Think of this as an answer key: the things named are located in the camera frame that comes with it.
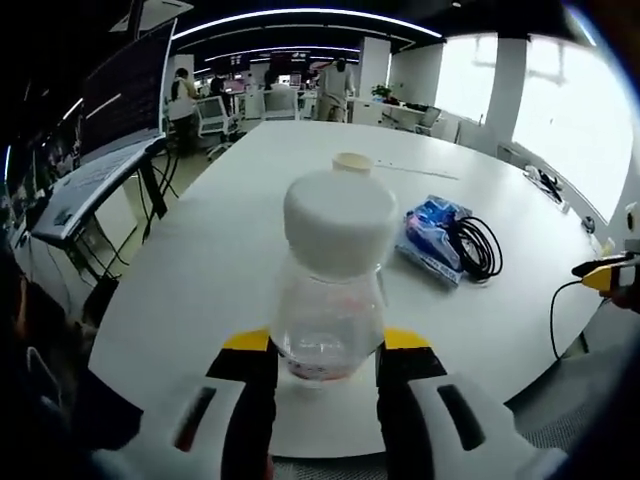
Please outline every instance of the coiled black cable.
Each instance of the coiled black cable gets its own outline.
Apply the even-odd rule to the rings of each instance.
[[[480,226],[489,232],[495,249]],[[462,268],[476,282],[486,282],[502,272],[500,243],[489,226],[478,217],[464,217],[444,227],[449,243],[460,256]]]

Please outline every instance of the laptop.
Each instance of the laptop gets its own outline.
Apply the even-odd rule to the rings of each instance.
[[[176,21],[127,45],[84,82],[78,168],[60,179],[32,230],[62,243],[104,198],[137,168],[146,150],[164,139],[164,77]]]

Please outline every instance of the small cup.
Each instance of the small cup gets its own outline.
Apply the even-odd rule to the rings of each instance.
[[[334,170],[369,175],[372,168],[373,160],[358,153],[339,153],[333,159]]]

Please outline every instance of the blue package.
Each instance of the blue package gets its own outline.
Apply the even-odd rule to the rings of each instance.
[[[445,228],[454,220],[471,215],[471,210],[435,195],[407,212],[404,231],[396,250],[440,280],[457,286],[463,269],[460,257],[449,243]]]

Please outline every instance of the white bottle cap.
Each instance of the white bottle cap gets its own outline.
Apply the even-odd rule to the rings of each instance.
[[[284,199],[291,250],[323,277],[344,279],[375,270],[400,224],[393,193],[363,175],[311,173],[293,182]]]

